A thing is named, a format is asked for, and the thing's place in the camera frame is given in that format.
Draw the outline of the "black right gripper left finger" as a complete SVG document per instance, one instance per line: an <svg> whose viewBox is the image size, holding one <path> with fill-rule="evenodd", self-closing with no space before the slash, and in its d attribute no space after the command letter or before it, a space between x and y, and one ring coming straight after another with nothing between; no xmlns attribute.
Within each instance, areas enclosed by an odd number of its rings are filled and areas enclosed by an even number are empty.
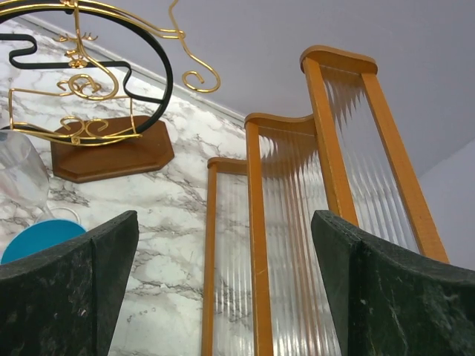
<svg viewBox="0 0 475 356"><path fill-rule="evenodd" d="M1 354L107 355L138 240L125 211L1 266Z"/></svg>

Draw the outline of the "clear wine glass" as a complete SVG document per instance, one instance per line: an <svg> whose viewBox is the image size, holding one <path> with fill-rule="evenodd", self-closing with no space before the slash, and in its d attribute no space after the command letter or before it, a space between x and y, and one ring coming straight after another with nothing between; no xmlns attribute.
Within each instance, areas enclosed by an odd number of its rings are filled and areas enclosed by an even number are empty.
<svg viewBox="0 0 475 356"><path fill-rule="evenodd" d="M12 130L1 131L1 192L35 212L35 223L57 218L48 208L49 174L29 138Z"/></svg>

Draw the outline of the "blue plastic goblet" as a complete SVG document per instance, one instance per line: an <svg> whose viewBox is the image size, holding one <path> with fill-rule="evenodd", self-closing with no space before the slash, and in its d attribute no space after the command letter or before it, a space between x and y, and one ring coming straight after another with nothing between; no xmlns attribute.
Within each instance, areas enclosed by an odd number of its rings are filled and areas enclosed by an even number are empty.
<svg viewBox="0 0 475 356"><path fill-rule="evenodd" d="M71 220L52 219L35 223L16 235L7 245L1 264L28 257L85 232L84 227Z"/></svg>

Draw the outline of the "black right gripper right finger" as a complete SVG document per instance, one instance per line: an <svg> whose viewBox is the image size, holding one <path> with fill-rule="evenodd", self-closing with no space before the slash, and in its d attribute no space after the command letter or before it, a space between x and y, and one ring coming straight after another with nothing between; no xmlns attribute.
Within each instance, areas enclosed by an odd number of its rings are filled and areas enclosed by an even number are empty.
<svg viewBox="0 0 475 356"><path fill-rule="evenodd" d="M343 355L473 355L474 272L317 210L312 240Z"/></svg>

